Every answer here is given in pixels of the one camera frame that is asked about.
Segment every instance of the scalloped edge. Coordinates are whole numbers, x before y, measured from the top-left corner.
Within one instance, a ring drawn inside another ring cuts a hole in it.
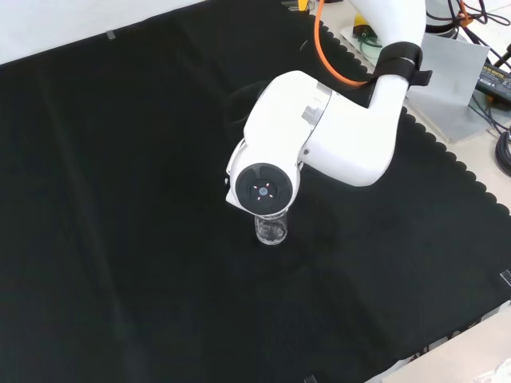
[[[412,123],[412,126],[415,129],[418,129],[421,134],[423,134],[425,137],[427,137],[427,140],[430,142],[430,144],[432,144],[432,146],[434,147],[434,150],[438,150],[438,151],[445,153],[446,157],[450,161],[452,161],[461,170],[461,173],[463,174],[463,176],[465,178],[469,179],[470,182],[473,182],[475,185],[480,187],[480,189],[484,193],[485,199],[490,201],[492,204],[496,205],[496,207],[499,211],[501,211],[502,213],[505,213],[508,217],[510,216],[509,208],[507,206],[505,206],[504,204],[497,202],[497,197],[493,193],[490,193],[488,191],[488,188],[486,187],[486,185],[484,185],[481,181],[477,180],[476,174],[471,172],[467,168],[467,166],[464,162],[458,161],[458,158],[456,157],[456,155],[452,152],[449,152],[447,150],[447,147],[443,143],[438,142],[437,137],[433,133],[427,132],[426,127],[423,124],[418,123],[415,116],[409,114],[408,109],[404,106],[402,108],[402,115],[404,115],[404,118],[406,118],[407,120],[409,120]]]
[[[308,17],[315,19],[315,15],[313,14],[309,14]],[[352,52],[350,52],[349,49],[338,38],[336,38],[332,32],[330,32],[330,29],[326,25],[324,25],[323,22],[321,22],[320,24],[320,29],[325,30],[327,32],[326,34],[328,38],[331,39],[334,43],[344,47],[346,49],[345,53],[347,53],[349,59],[351,59],[355,65],[361,67],[362,70],[365,73],[367,73],[367,67],[365,65],[362,65],[362,62],[358,58],[355,58],[355,55]],[[451,160],[455,165],[457,165],[457,167],[464,174],[464,177],[468,178],[471,182],[474,182],[477,186],[479,186],[482,189],[485,199],[494,204],[500,212],[505,213],[508,217],[511,216],[511,211],[509,210],[509,208],[504,204],[497,202],[497,197],[493,193],[490,193],[488,191],[486,185],[484,185],[481,181],[477,180],[476,174],[471,172],[464,162],[458,161],[456,155],[452,152],[449,152],[447,150],[447,147],[443,143],[438,142],[437,137],[433,133],[427,132],[426,127],[423,124],[418,123],[415,116],[409,114],[408,109],[405,106],[403,106],[402,108],[402,114],[404,114],[404,118],[410,120],[414,128],[421,131],[426,140],[433,145],[435,150],[444,152],[447,158]]]

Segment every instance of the table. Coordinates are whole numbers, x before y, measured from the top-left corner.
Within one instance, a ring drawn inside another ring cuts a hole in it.
[[[510,322],[511,309],[503,310],[384,377],[382,383],[472,382],[511,357]]]
[[[224,202],[219,93],[293,69],[339,87],[299,50],[307,15],[264,3],[203,4],[5,67],[5,373],[359,383],[507,298],[491,283],[509,268],[508,212],[404,113],[382,182],[305,167],[287,241],[252,242],[253,218]]]

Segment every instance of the white wall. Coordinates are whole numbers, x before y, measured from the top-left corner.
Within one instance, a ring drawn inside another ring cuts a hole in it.
[[[0,0],[0,64],[202,0]]]

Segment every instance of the orange cable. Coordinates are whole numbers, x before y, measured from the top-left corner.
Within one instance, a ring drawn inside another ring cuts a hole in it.
[[[470,18],[469,13],[466,11],[465,2],[463,0],[460,0],[460,9],[465,16],[465,20],[461,22],[461,26],[467,26],[472,22],[472,19]]]
[[[323,11],[323,5],[325,4],[325,0],[319,0],[318,13],[316,14],[316,19],[314,21],[314,43],[316,45],[316,50],[318,51],[319,58],[325,67],[328,69],[328,72],[332,74],[339,81],[344,84],[348,84],[351,86],[361,86],[367,83],[367,81],[354,81],[349,78],[345,78],[343,75],[337,73],[332,65],[328,62],[323,50],[321,49],[321,43],[319,42],[319,22],[321,21],[321,12]]]

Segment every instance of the black cable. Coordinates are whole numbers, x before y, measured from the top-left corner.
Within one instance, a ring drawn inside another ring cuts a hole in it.
[[[492,20],[496,22],[497,24],[500,24],[502,26],[511,26],[511,21],[508,18],[505,18],[504,16],[501,16],[499,14],[489,14],[486,12],[485,8],[485,2],[483,0],[479,0],[479,4],[481,5],[481,9],[474,8],[473,6],[468,6],[465,4],[465,8],[468,8],[469,10],[475,10],[478,12],[478,14],[469,14],[469,16],[473,20],[477,20],[481,24],[486,24],[488,20]]]
[[[469,107],[477,113],[479,116],[483,117],[491,126],[499,133],[499,138],[497,140],[497,145],[495,145],[495,160],[499,168],[509,177],[511,177],[511,152],[509,151],[509,142],[511,142],[511,136],[509,134],[509,128],[506,128],[504,125],[499,124],[493,119],[491,105],[488,107],[488,113],[481,107],[479,101],[477,101],[476,97],[472,95],[472,100],[476,103],[477,107],[484,114],[481,115],[475,108],[471,105]],[[502,127],[505,131],[502,132],[498,127]]]
[[[456,14],[454,14],[453,2],[451,0],[448,0],[447,3],[449,4],[450,17],[453,19],[453,22],[456,22],[458,17]]]
[[[461,3],[460,3],[460,0],[457,0],[458,2],[458,5],[460,6],[460,9],[461,9]],[[478,14],[469,14],[469,18],[472,19],[472,20],[476,20],[478,22],[480,22],[481,24],[487,24],[488,23],[488,20],[492,20],[494,22],[496,22],[497,24],[500,24],[502,26],[511,26],[511,21],[508,19],[508,18],[505,18],[504,16],[501,16],[499,14],[489,14],[488,12],[486,12],[486,8],[485,8],[485,3],[480,0],[479,4],[481,4],[481,9],[477,9],[477,8],[474,8],[472,6],[467,6],[465,4],[465,7],[466,8],[469,8],[471,10],[475,10],[478,12]],[[448,22],[450,20],[453,20],[453,13],[454,13],[454,9],[452,8],[452,3],[450,4],[450,11],[451,12],[451,17],[450,18],[440,18],[439,16],[434,16],[432,14],[430,14],[429,12],[426,11],[426,15],[433,19],[433,20],[437,20],[437,21],[440,21],[440,22]],[[454,18],[454,25],[456,25],[458,22],[460,21],[463,21],[463,18],[460,18],[460,17],[455,17]]]
[[[511,64],[509,64],[500,54],[498,54],[495,49],[493,49],[491,46],[489,46],[488,44],[486,44],[479,36],[477,36],[474,32],[472,32],[471,30],[469,30],[466,26],[463,26],[462,27],[463,30],[465,31],[465,33],[467,34],[467,36],[469,37],[470,40],[472,40],[472,38],[475,38],[477,39],[479,42],[479,44],[482,44],[484,46],[487,46],[489,48],[489,50],[491,51],[491,53],[493,53],[495,56],[497,56],[497,58],[502,61],[503,64],[507,65],[509,67],[509,69],[511,69]]]
[[[460,26],[456,26],[456,33],[452,37],[453,40],[456,40],[458,38],[458,35],[460,34]]]
[[[505,61],[508,61],[511,58],[511,44],[509,44],[505,50],[506,52],[502,55],[502,59],[495,61],[495,64],[493,64],[496,67],[501,66]]]
[[[378,43],[372,42],[371,38],[362,38],[362,43],[364,43],[365,45],[368,45],[368,46],[372,46],[374,48],[382,48],[382,46],[379,45]]]

